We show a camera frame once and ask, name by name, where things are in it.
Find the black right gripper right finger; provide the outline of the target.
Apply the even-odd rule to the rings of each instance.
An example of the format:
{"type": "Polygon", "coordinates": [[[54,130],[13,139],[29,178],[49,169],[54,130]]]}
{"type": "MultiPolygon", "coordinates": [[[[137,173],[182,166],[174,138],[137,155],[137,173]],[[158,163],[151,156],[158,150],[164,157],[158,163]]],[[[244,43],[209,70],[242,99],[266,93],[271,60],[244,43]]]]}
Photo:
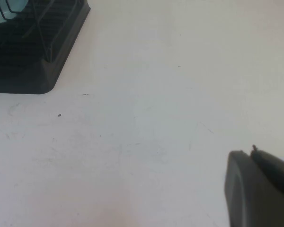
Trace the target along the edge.
{"type": "Polygon", "coordinates": [[[284,161],[252,145],[251,159],[260,168],[269,182],[284,194],[284,161]]]}

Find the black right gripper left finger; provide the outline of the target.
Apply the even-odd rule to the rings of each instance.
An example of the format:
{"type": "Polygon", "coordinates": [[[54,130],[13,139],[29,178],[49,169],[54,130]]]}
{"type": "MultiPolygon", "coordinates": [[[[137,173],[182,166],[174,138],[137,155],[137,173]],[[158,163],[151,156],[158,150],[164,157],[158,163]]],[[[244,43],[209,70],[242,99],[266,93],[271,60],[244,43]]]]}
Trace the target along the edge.
{"type": "Polygon", "coordinates": [[[231,227],[284,227],[284,194],[250,154],[229,153],[224,192],[231,227]]]}

